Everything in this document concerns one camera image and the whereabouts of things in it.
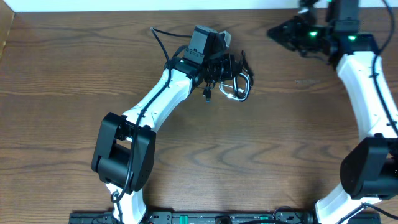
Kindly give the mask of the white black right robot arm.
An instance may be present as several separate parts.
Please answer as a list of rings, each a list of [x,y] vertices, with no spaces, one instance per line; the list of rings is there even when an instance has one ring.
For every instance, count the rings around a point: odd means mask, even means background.
[[[364,210],[397,195],[397,106],[373,35],[359,30],[357,1],[330,1],[323,26],[313,1],[267,35],[304,58],[324,54],[343,82],[358,125],[358,145],[340,165],[339,184],[304,212],[302,223],[371,223]]]

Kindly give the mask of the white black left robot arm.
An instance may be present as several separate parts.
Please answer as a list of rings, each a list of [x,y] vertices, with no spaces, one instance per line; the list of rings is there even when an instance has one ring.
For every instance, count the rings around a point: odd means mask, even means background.
[[[143,187],[154,166],[156,135],[178,104],[206,81],[205,95],[218,82],[236,80],[248,72],[246,59],[223,54],[201,64],[174,55],[159,82],[136,106],[102,120],[91,168],[111,193],[113,223],[140,223],[147,207]]]

